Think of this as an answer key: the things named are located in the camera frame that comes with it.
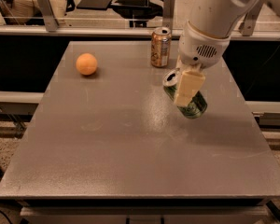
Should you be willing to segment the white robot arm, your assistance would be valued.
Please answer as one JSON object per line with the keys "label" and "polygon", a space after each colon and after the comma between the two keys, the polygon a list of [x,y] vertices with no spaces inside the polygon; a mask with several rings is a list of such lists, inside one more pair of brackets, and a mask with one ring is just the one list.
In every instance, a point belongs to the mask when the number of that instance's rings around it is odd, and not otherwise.
{"label": "white robot arm", "polygon": [[205,81],[202,70],[218,63],[237,22],[259,2],[280,17],[280,0],[195,0],[179,38],[175,105],[191,102]]}

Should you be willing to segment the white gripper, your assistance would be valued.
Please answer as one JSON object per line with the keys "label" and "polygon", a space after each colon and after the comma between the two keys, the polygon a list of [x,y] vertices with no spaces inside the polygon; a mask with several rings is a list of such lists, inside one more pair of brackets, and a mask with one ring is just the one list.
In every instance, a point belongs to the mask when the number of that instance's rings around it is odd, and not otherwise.
{"label": "white gripper", "polygon": [[200,64],[202,68],[215,65],[230,43],[230,39],[217,38],[201,33],[189,22],[184,26],[179,38],[175,69],[180,76],[175,91],[174,103],[187,106],[205,82],[205,75],[199,71],[184,71],[185,65]]}

